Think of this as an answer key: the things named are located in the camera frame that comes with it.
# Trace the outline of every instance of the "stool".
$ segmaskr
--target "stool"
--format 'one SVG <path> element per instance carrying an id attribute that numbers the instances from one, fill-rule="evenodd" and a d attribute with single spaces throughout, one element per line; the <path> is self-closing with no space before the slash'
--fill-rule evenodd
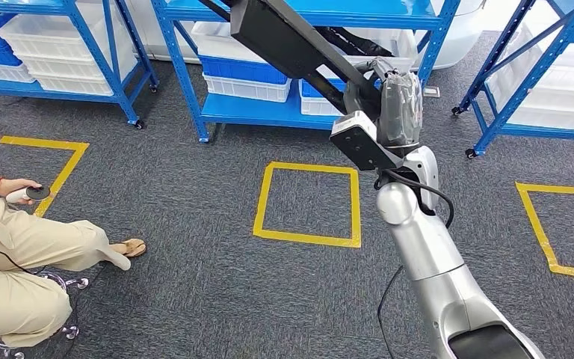
<path id="1" fill-rule="evenodd" d="M 73 279 L 65 281 L 61 276 L 55 273 L 51 273 L 49 271 L 41 271 L 36 274 L 38 277 L 46 278 L 49 280 L 53 280 L 56 282 L 61 288 L 66 292 L 67 287 L 72 286 L 75 284 L 76 288 L 84 289 L 89 286 L 89 280 L 87 278 L 80 278 L 80 279 Z M 80 334 L 80 330 L 75 325 L 65 325 L 62 329 L 57 331 L 56 333 L 63 333 L 65 337 L 69 340 L 72 340 Z M 25 359 L 25 354 L 22 352 L 18 352 L 18 348 L 10 348 L 3 343 L 0 337 L 0 349 L 3 351 L 3 355 L 6 358 L 14 358 L 14 359 Z"/>

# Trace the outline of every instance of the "yellow tape square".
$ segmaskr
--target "yellow tape square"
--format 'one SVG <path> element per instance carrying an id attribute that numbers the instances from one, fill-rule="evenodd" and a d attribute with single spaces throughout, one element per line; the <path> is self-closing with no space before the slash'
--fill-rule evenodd
<path id="1" fill-rule="evenodd" d="M 263 229 L 263 221 L 265 220 L 265 210 L 267 209 L 271 177 L 275 169 L 325 172 L 330 174 L 348 174 L 351 183 L 351 237 L 327 237 Z M 359 182 L 357 179 L 357 171 L 354 168 L 349 167 L 306 165 L 303 163 L 288 162 L 270 162 L 270 164 L 265 168 L 265 173 L 263 175 L 259 205 L 256 210 L 256 218 L 254 219 L 253 235 L 266 239 L 279 239 L 283 241 L 312 243 L 317 245 L 335 245 L 340 247 L 360 248 L 362 246 L 362 229 L 359 214 Z"/>
<path id="2" fill-rule="evenodd" d="M 13 136 L 3 136 L 1 137 L 0 144 L 13 144 L 19 146 L 30 146 L 30 147 L 44 147 L 52 148 L 55 150 L 72 150 L 73 154 L 69 161 L 65 164 L 65 167 L 56 176 L 56 179 L 50 186 L 49 190 L 53 193 L 53 196 L 47 197 L 46 199 L 38 203 L 38 207 L 34 211 L 34 215 L 37 217 L 43 217 L 47 209 L 54 201 L 55 195 L 61 190 L 67 177 L 72 173 L 74 167 L 80 161 L 84 151 L 89 147 L 88 143 L 85 142 L 68 142 L 68 141 L 54 141 L 54 140 L 44 140 L 39 138 L 25 138 L 25 137 L 13 137 Z"/>
<path id="3" fill-rule="evenodd" d="M 548 192 L 548 193 L 561 193 L 561 194 L 574 194 L 574 187 L 566 187 L 562 185 L 533 185 L 528 183 L 518 183 L 516 182 L 516 188 L 522 199 L 522 204 L 525 206 L 527 211 L 527 216 L 531 222 L 531 226 L 534 228 L 538 243 L 543 249 L 547 263 L 549 264 L 549 269 L 554 273 L 566 274 L 574 276 L 574 267 L 562 266 L 558 263 L 558 258 L 553 252 L 553 248 L 549 243 L 549 238 L 547 238 L 544 233 L 543 226 L 540 223 L 534 204 L 531 202 L 529 197 L 529 192 Z"/>

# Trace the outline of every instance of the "beige pants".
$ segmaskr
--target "beige pants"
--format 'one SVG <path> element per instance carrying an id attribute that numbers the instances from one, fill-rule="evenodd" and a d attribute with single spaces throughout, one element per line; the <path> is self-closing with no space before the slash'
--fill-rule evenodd
<path id="1" fill-rule="evenodd" d="M 109 248 L 105 232 L 88 221 L 64 224 L 6 210 L 1 223 L 14 248 L 0 243 L 0 251 L 23 268 L 50 265 L 81 271 L 101 260 L 123 270 L 131 266 Z M 60 329 L 70 313 L 69 298 L 59 285 L 19 271 L 0 254 L 0 336 L 7 346 L 35 346 Z"/>

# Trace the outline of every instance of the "person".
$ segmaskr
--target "person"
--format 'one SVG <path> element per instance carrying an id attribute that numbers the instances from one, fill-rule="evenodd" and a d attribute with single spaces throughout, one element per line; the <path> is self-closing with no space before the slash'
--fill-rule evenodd
<path id="1" fill-rule="evenodd" d="M 106 260 L 128 270 L 129 258 L 146 250 L 141 239 L 110 245 L 105 231 L 89 221 L 60 223 L 8 208 L 3 197 L 28 186 L 40 184 L 0 177 L 0 251 L 18 266 L 82 271 Z M 0 337 L 6 346 L 35 346 L 62 328 L 70 314 L 69 298 L 56 282 L 21 271 L 0 254 Z"/>

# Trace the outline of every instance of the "robotic arm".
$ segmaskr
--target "robotic arm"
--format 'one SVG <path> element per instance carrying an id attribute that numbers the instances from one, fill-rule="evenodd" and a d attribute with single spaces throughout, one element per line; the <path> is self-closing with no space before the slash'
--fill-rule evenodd
<path id="1" fill-rule="evenodd" d="M 543 359 L 485 296 L 450 237 L 453 206 L 438 190 L 434 154 L 419 143 L 417 77 L 385 58 L 353 67 L 283 0 L 221 0 L 229 13 L 200 1 L 231 22 L 236 40 L 287 76 L 307 80 L 345 114 L 330 139 L 361 171 L 379 174 L 377 209 L 419 300 L 432 358 Z M 344 93 L 316 70 L 321 65 L 347 83 Z M 434 212 L 439 197 L 450 206 L 446 224 Z"/>

